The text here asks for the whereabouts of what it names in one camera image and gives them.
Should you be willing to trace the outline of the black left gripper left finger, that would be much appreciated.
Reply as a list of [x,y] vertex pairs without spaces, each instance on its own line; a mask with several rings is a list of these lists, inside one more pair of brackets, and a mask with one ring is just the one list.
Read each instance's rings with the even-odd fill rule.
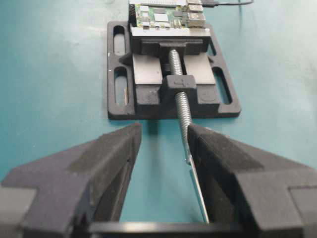
[[1,237],[69,238],[118,221],[141,139],[134,123],[13,168],[0,183]]

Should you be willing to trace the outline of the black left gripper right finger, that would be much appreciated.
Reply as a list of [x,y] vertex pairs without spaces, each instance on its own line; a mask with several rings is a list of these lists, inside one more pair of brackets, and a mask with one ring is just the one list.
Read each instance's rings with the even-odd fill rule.
[[196,124],[188,143],[212,221],[246,238],[316,237],[316,169]]

